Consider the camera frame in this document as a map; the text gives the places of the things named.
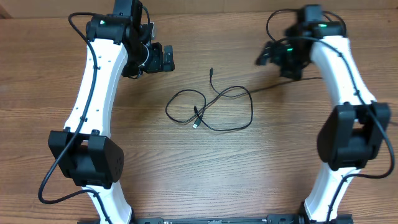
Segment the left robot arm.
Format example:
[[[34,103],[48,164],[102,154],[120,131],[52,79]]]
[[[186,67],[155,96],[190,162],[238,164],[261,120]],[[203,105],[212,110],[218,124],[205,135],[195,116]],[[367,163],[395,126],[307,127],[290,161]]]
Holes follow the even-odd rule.
[[[100,223],[132,223],[134,212],[121,187],[123,150],[111,140],[111,113],[121,77],[171,72],[173,49],[155,41],[155,25],[142,23],[147,8],[117,0],[112,13],[91,13],[80,33],[87,55],[80,90],[61,131],[49,134],[53,166],[88,194]]]

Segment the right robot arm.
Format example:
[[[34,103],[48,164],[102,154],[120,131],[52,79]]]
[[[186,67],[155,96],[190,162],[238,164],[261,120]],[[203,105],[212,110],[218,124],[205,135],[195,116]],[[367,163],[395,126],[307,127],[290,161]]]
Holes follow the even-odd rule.
[[[273,63],[284,78],[298,81],[314,64],[327,87],[333,109],[317,137],[320,171],[295,223],[351,223],[337,213],[351,181],[388,143],[389,105],[380,103],[363,82],[351,53],[344,20],[318,4],[295,10],[296,22],[283,39],[268,41],[257,65]]]

